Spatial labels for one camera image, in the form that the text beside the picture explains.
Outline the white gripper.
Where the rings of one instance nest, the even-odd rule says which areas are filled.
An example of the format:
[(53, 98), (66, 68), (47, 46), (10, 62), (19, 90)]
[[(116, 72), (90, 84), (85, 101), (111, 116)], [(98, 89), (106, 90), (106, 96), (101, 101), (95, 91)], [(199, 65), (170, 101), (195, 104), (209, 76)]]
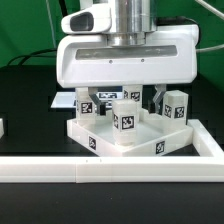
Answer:
[(152, 28), (149, 14), (116, 15), (109, 6), (91, 6), (64, 17), (65, 37), (57, 48), (56, 76), (64, 88), (89, 87), (96, 113), (106, 104), (95, 87), (156, 85), (155, 112), (166, 84), (190, 83), (197, 75), (196, 24)]

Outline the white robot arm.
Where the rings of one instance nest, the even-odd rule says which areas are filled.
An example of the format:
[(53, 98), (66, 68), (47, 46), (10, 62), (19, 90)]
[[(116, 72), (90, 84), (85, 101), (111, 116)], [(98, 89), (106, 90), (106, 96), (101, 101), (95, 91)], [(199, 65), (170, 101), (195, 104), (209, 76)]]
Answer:
[(97, 113), (106, 113), (99, 87), (190, 83), (197, 75), (199, 28), (181, 18), (158, 20), (155, 0), (80, 0), (65, 16), (56, 75), (64, 88), (87, 89)]

